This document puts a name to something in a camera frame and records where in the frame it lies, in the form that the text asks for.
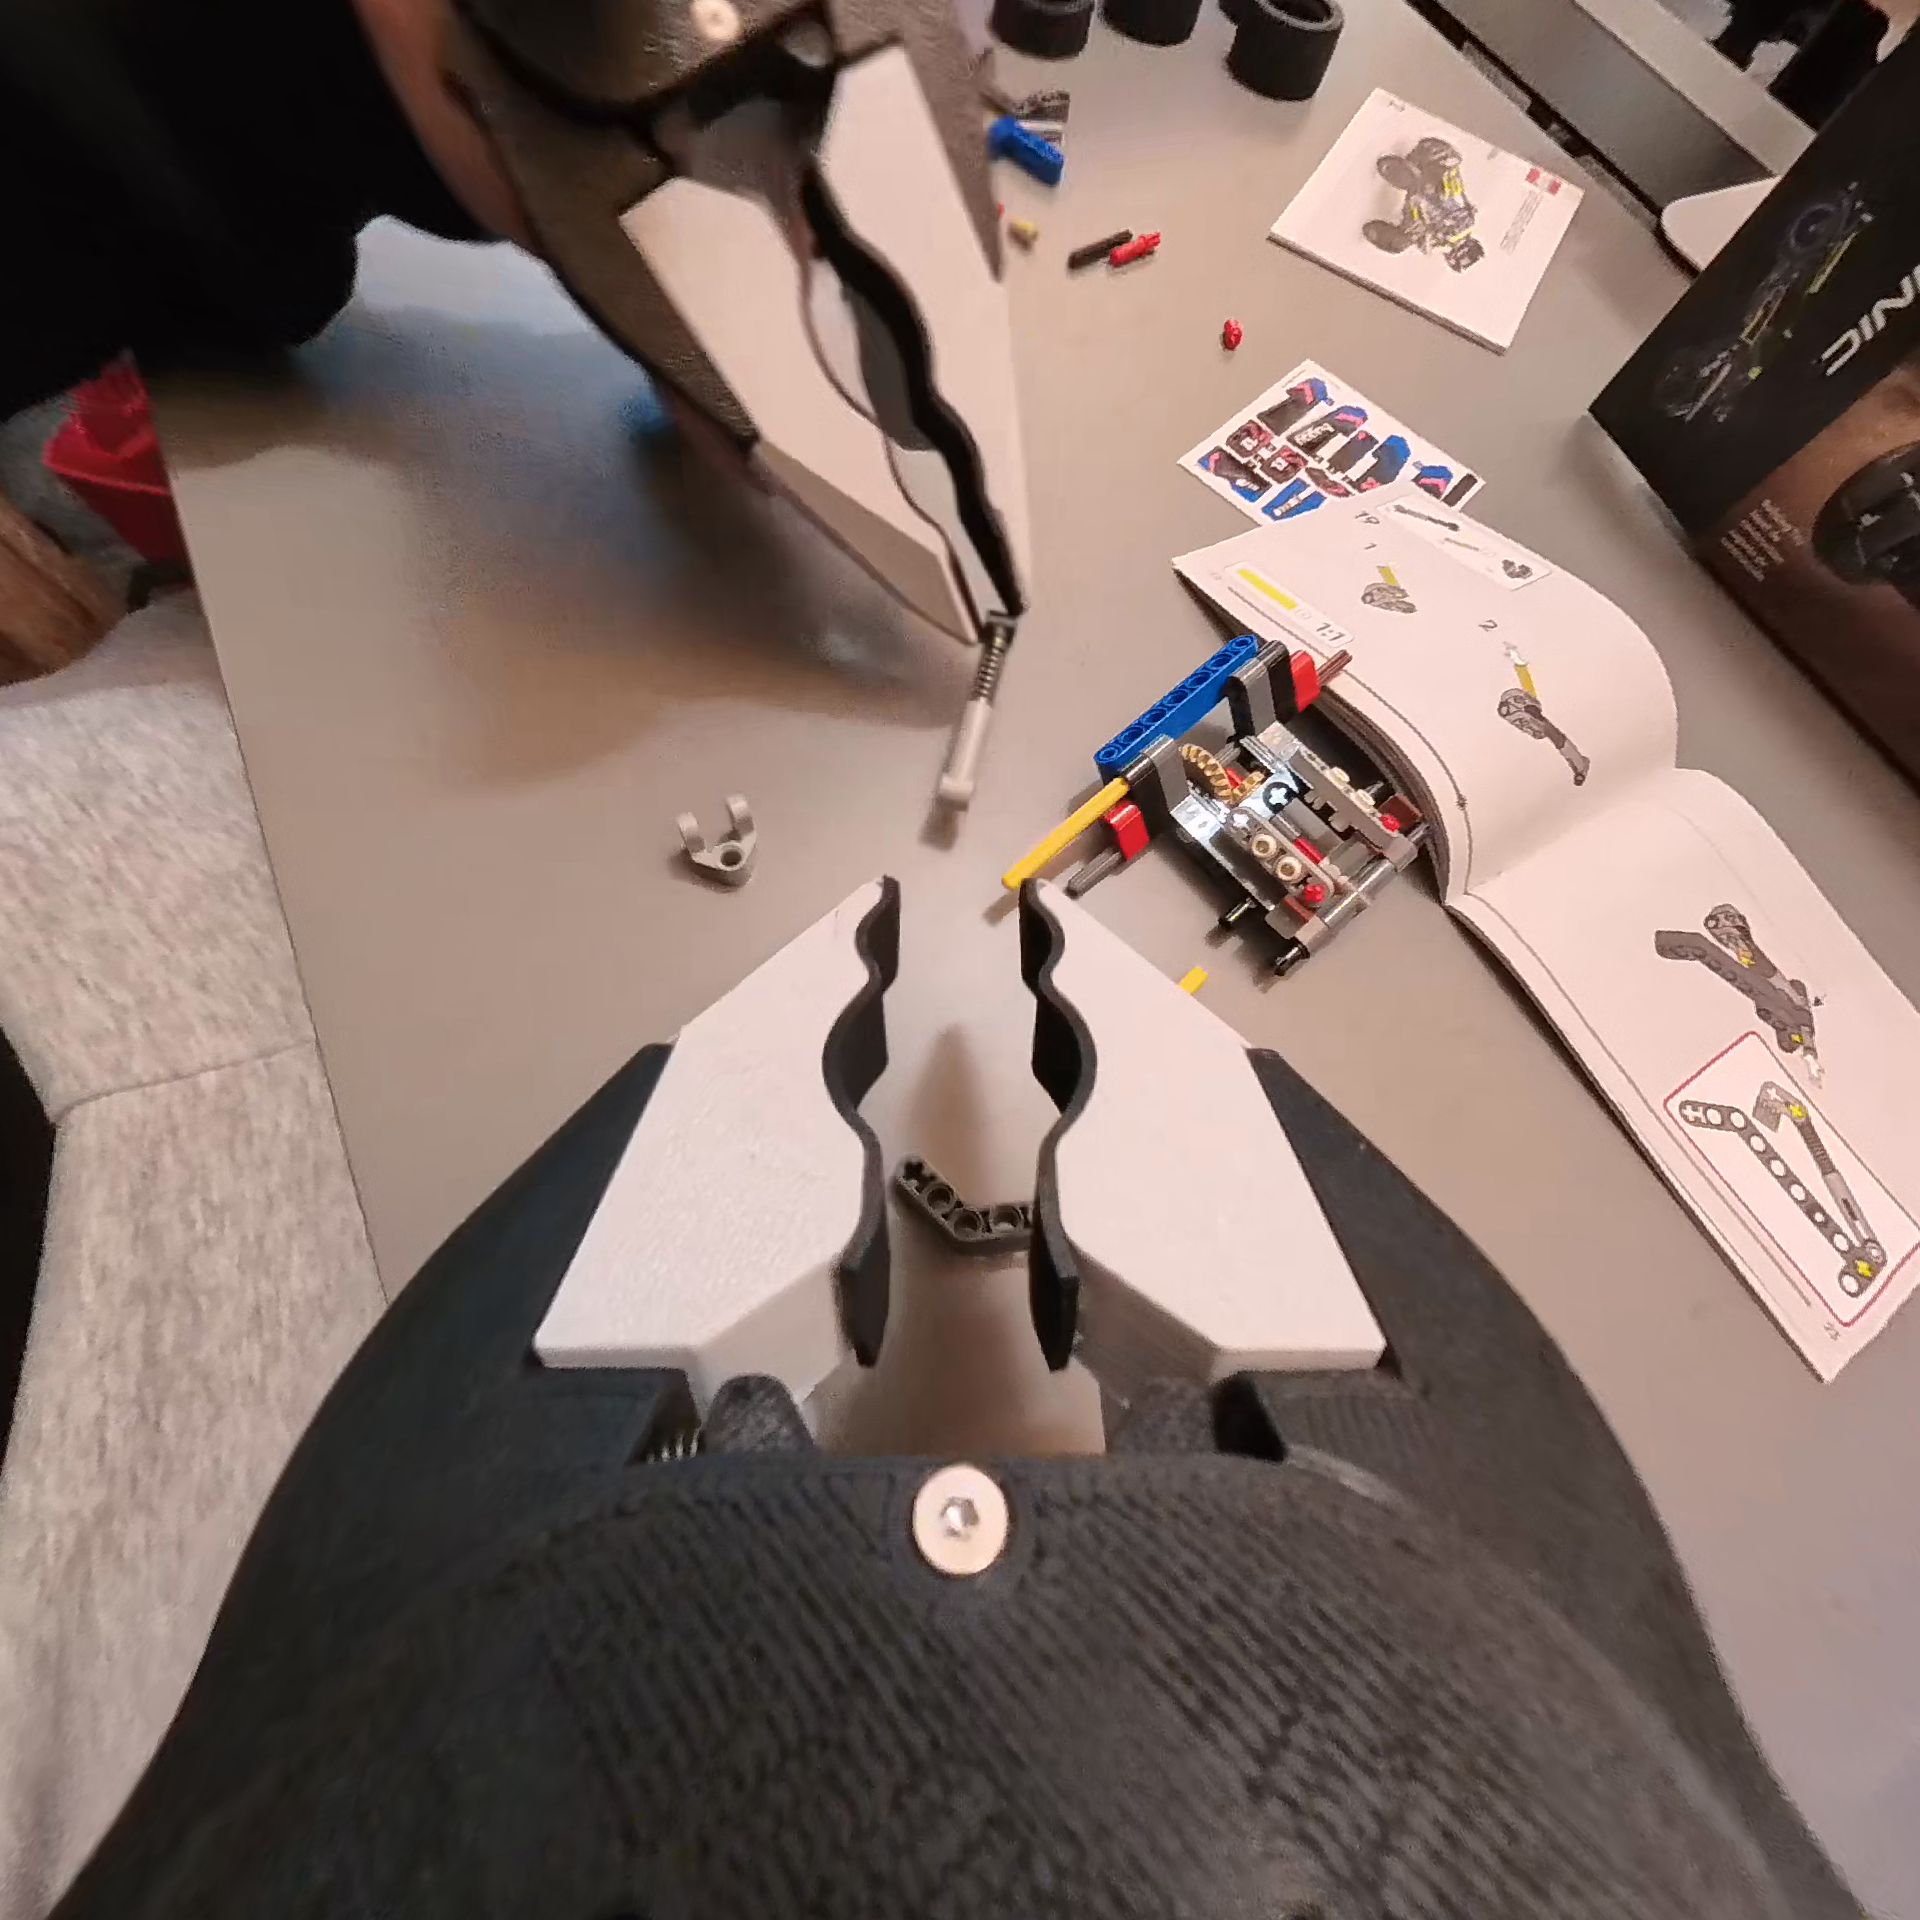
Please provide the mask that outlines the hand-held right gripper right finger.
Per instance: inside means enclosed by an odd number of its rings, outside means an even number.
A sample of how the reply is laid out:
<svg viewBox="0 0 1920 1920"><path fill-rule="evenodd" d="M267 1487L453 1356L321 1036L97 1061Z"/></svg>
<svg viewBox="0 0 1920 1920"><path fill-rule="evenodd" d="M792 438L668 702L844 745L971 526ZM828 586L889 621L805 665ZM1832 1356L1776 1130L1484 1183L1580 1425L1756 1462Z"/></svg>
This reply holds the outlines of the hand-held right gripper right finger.
<svg viewBox="0 0 1920 1920"><path fill-rule="evenodd" d="M1054 882L1020 885L1032 1076L1054 1107L1026 1252L1051 1373L1367 1373L1382 1329L1251 1051Z"/></svg>

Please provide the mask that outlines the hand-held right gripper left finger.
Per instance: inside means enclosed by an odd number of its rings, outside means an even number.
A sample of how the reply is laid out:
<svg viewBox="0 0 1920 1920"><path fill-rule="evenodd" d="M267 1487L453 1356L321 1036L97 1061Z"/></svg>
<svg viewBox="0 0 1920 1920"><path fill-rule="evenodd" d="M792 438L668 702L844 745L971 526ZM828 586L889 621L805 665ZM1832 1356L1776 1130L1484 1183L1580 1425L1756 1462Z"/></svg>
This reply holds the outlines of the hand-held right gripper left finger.
<svg viewBox="0 0 1920 1920"><path fill-rule="evenodd" d="M537 1329L544 1368L820 1391L892 1303L886 1164L901 882L871 879L688 1019Z"/></svg>

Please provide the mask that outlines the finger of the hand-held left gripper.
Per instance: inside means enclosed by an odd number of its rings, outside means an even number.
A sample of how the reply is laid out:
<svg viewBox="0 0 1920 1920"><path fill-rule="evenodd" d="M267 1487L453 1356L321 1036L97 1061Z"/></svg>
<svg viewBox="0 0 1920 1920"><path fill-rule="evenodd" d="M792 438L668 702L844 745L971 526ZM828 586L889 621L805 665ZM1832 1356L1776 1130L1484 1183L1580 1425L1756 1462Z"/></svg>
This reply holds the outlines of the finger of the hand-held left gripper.
<svg viewBox="0 0 1920 1920"><path fill-rule="evenodd" d="M872 408L883 380L862 372L886 343L835 271L813 214L811 162L811 259L764 200L699 180L668 183L623 226L740 399L758 471L908 612L974 642L986 618L965 612L947 542L908 507Z"/></svg>
<svg viewBox="0 0 1920 1920"><path fill-rule="evenodd" d="M971 618L1027 608L1027 502L1011 301L983 197L980 126L963 152L932 107L914 49L880 46L832 79L813 147L816 237L886 343L877 420L908 507L956 562Z"/></svg>

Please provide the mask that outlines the dark grey angled lego beam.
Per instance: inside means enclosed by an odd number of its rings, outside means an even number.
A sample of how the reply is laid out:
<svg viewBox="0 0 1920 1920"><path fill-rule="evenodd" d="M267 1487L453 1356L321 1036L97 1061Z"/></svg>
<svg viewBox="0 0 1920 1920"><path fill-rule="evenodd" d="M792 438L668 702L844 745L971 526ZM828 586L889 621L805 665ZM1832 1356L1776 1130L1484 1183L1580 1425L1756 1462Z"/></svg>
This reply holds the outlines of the dark grey angled lego beam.
<svg viewBox="0 0 1920 1920"><path fill-rule="evenodd" d="M1008 1259L1032 1244L1032 1209L1026 1203L974 1204L920 1158L904 1158L895 1165L895 1198L942 1247L969 1259Z"/></svg>

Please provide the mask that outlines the light grey lego connector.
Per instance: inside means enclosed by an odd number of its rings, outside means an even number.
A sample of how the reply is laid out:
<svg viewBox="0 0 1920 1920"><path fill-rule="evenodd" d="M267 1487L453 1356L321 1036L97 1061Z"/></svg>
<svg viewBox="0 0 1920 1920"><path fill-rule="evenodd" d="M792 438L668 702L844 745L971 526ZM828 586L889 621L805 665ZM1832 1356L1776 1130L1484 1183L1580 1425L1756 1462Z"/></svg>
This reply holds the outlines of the light grey lego connector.
<svg viewBox="0 0 1920 1920"><path fill-rule="evenodd" d="M746 793L726 797L723 830L705 836L695 812L674 818L688 869L723 890L741 890L758 870L758 820Z"/></svg>

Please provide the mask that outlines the grey lego shock absorber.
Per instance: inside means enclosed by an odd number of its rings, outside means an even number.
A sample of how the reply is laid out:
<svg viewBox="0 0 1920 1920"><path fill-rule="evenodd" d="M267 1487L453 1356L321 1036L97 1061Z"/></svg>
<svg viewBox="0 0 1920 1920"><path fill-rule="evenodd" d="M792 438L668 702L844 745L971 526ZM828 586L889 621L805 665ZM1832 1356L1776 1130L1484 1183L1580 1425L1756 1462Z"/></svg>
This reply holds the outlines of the grey lego shock absorber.
<svg viewBox="0 0 1920 1920"><path fill-rule="evenodd" d="M935 781L935 809L947 818L971 809L971 800L978 793L978 775L986 759L986 739L992 732L1011 648L1017 644L1017 627L1020 614L1014 612L992 612L980 623L971 688L951 733L942 775Z"/></svg>

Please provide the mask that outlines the person's left forearm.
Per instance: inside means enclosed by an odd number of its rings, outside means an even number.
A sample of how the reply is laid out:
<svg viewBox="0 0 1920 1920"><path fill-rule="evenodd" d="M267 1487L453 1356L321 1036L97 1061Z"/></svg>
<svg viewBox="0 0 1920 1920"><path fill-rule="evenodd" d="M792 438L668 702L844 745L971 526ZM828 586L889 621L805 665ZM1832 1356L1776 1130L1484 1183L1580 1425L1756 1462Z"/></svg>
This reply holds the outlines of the person's left forearm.
<svg viewBox="0 0 1920 1920"><path fill-rule="evenodd" d="M3 7L3 419L312 340L357 237L495 241L395 107L352 4Z"/></svg>

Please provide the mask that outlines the partly built lego chassis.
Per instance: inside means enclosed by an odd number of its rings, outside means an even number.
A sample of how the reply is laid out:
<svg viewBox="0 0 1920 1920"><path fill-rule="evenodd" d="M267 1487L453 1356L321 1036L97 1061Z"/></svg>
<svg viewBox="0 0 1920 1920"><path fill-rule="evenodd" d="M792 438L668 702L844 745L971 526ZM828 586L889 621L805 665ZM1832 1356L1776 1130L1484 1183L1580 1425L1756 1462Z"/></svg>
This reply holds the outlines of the partly built lego chassis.
<svg viewBox="0 0 1920 1920"><path fill-rule="evenodd" d="M1264 927L1284 979L1324 951L1427 851L1424 812L1385 775L1354 775L1303 732L1349 650L1235 635L1090 759L1090 797L1005 875L1017 891L1087 833L1066 894L1175 845L1232 891L1215 930Z"/></svg>

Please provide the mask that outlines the lego sticker sheet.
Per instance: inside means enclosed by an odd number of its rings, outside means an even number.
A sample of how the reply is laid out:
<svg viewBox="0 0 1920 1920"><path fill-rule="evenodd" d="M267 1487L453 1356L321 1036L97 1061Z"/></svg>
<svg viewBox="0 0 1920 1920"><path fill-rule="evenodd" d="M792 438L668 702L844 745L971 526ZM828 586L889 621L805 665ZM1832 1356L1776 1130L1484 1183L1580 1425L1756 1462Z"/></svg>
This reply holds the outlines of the lego sticker sheet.
<svg viewBox="0 0 1920 1920"><path fill-rule="evenodd" d="M1379 489L1418 489L1446 507L1467 507L1484 489L1478 469L1315 361L1241 405L1178 466L1257 523L1303 520L1321 504Z"/></svg>

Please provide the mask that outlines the small lego booklet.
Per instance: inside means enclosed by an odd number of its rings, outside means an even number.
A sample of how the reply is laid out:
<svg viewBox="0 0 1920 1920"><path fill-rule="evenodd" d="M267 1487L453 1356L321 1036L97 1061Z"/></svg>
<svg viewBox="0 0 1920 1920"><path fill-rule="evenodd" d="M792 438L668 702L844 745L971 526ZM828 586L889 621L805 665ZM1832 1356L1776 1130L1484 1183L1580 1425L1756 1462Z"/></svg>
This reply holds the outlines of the small lego booklet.
<svg viewBox="0 0 1920 1920"><path fill-rule="evenodd" d="M1580 205L1573 180L1375 89L1269 241L1506 352Z"/></svg>

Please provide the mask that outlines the open lego instruction book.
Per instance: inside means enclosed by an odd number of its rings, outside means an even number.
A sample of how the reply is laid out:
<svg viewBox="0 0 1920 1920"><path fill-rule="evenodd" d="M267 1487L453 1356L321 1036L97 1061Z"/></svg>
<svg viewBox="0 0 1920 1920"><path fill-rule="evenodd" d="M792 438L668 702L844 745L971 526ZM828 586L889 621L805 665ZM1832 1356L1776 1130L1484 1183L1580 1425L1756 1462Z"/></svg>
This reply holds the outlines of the open lego instruction book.
<svg viewBox="0 0 1920 1920"><path fill-rule="evenodd" d="M1171 568L1245 633L1348 653L1333 715L1424 812L1443 906L1835 1380L1916 1295L1916 1009L1767 820L1679 764L1652 639L1408 483Z"/></svg>

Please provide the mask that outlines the lego set box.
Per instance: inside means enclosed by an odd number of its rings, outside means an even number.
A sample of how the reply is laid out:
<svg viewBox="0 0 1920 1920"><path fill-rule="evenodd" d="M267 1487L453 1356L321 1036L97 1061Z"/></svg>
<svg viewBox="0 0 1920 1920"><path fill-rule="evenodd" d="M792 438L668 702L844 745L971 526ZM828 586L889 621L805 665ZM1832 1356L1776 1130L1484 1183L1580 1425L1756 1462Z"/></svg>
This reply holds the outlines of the lego set box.
<svg viewBox="0 0 1920 1920"><path fill-rule="evenodd" d="M1914 30L1589 413L1692 559L1914 785Z"/></svg>

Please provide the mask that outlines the person's left hand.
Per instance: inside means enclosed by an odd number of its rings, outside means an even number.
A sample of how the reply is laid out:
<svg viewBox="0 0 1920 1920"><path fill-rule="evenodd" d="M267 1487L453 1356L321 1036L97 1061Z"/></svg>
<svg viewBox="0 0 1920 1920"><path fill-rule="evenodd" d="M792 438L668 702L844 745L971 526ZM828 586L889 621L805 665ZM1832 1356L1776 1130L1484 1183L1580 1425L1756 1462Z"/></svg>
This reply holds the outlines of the person's left hand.
<svg viewBox="0 0 1920 1920"><path fill-rule="evenodd" d="M533 255L515 192L455 88L451 65L453 4L354 4L352 12L382 80L451 197L488 240Z"/></svg>

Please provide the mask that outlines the person's grey trouser leg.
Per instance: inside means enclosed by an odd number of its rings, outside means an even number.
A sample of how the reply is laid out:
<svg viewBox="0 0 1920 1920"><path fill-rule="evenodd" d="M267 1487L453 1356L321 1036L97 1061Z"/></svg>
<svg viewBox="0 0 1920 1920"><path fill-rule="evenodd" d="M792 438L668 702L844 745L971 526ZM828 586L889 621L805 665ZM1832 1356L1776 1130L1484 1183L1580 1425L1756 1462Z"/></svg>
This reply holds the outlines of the person's grey trouser leg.
<svg viewBox="0 0 1920 1920"><path fill-rule="evenodd" d="M386 1303L188 592L3 688L3 1039L54 1133L3 1462L3 1915L41 1917Z"/></svg>

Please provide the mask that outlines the red object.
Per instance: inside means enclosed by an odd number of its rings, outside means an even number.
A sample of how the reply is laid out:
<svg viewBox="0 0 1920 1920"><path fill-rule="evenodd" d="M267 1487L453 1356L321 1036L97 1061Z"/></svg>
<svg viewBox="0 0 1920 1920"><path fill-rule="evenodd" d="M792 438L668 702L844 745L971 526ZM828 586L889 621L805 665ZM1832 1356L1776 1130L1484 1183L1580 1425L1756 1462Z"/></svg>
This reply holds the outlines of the red object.
<svg viewBox="0 0 1920 1920"><path fill-rule="evenodd" d="M149 389L129 358L66 393L38 459L142 563L188 568Z"/></svg>

